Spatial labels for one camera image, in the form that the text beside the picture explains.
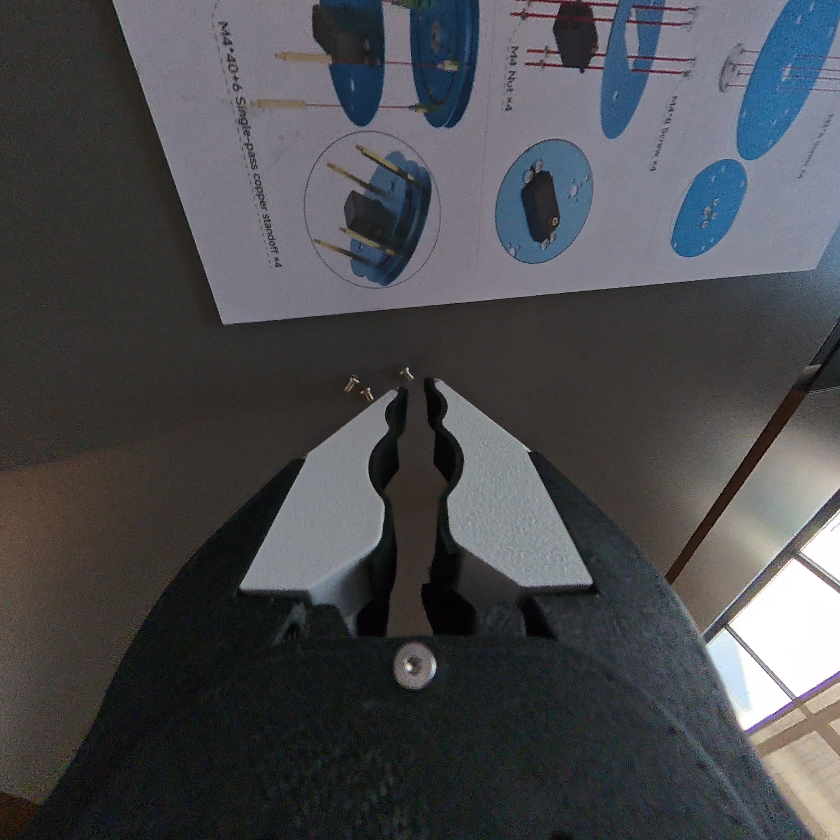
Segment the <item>dark grey desk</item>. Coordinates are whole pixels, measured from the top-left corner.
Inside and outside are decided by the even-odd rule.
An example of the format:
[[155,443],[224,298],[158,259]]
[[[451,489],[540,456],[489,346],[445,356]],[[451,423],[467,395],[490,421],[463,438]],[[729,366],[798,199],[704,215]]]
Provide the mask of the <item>dark grey desk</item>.
[[570,477],[662,570],[838,319],[800,275],[226,327],[110,2],[2,2],[2,791],[40,802],[192,553],[414,372],[391,632],[434,543],[424,375]]

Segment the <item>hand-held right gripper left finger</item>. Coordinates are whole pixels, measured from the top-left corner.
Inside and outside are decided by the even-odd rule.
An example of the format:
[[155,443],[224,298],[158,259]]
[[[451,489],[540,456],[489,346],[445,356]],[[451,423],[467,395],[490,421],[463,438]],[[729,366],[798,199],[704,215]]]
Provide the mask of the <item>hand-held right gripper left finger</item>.
[[308,452],[241,592],[333,606],[347,624],[386,612],[396,549],[384,490],[398,469],[407,396],[387,392]]

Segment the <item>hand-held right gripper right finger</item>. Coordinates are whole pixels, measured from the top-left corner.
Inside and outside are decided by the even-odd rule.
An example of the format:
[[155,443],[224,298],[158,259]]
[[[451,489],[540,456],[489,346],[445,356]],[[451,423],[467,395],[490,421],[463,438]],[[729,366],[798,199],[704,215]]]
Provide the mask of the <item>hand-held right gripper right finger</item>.
[[589,591],[531,449],[442,380],[424,388],[445,480],[430,581],[454,592]]

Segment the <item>white instruction manual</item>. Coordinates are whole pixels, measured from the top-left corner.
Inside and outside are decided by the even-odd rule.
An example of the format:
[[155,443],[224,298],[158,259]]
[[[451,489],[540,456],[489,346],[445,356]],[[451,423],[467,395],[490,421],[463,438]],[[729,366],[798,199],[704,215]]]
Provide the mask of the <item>white instruction manual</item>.
[[226,324],[816,267],[839,2],[114,2]]

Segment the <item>large glass window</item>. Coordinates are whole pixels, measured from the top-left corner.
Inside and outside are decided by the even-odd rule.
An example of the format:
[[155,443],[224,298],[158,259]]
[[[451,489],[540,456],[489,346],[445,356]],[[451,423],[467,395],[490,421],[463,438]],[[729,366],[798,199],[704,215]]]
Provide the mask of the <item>large glass window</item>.
[[839,494],[704,634],[738,722],[814,838],[839,838]]

